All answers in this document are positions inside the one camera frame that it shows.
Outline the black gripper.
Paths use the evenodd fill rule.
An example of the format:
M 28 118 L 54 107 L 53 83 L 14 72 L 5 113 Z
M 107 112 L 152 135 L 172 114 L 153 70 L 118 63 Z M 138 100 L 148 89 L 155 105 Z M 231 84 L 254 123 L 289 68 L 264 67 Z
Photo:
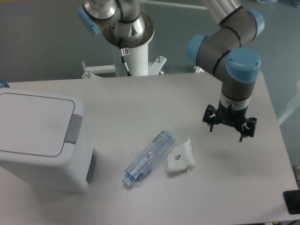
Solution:
M 230 127 L 237 128 L 240 133 L 239 142 L 242 142 L 243 138 L 254 137 L 257 118 L 245 118 L 248 106 L 241 110 L 234 110 L 230 107 L 225 107 L 221 101 L 219 101 L 218 109 L 212 105 L 208 105 L 202 121 L 210 127 L 210 132 L 213 131 L 215 125 L 224 124 Z

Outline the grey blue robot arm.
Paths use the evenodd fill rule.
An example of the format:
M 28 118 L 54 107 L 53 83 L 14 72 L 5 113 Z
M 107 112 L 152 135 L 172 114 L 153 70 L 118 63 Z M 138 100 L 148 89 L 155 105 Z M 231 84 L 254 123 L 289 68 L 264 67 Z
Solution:
M 253 137 L 257 119 L 247 118 L 261 57 L 246 45 L 264 29 L 256 10 L 245 10 L 238 0 L 206 0 L 205 7 L 219 24 L 211 36 L 197 34 L 187 44 L 186 56 L 222 83 L 218 107 L 208 105 L 203 122 L 210 128 L 224 124 L 241 138 Z M 77 9 L 92 34 L 103 34 L 114 50 L 117 76 L 149 75 L 148 44 L 155 32 L 152 19 L 138 0 L 86 0 Z

